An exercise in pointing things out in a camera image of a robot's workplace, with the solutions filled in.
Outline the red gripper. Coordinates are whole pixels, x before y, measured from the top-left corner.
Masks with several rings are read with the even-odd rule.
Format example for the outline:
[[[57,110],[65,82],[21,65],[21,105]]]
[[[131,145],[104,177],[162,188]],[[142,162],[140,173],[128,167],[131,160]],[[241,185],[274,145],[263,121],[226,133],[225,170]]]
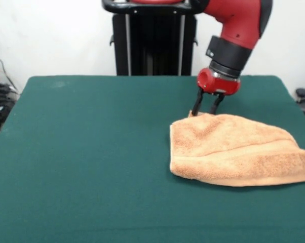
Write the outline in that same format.
[[[232,78],[215,72],[209,68],[203,68],[197,76],[198,90],[196,102],[192,108],[192,116],[197,116],[201,108],[204,92],[208,94],[218,94],[211,109],[210,114],[216,114],[220,103],[225,96],[235,94],[240,88],[240,79]]]

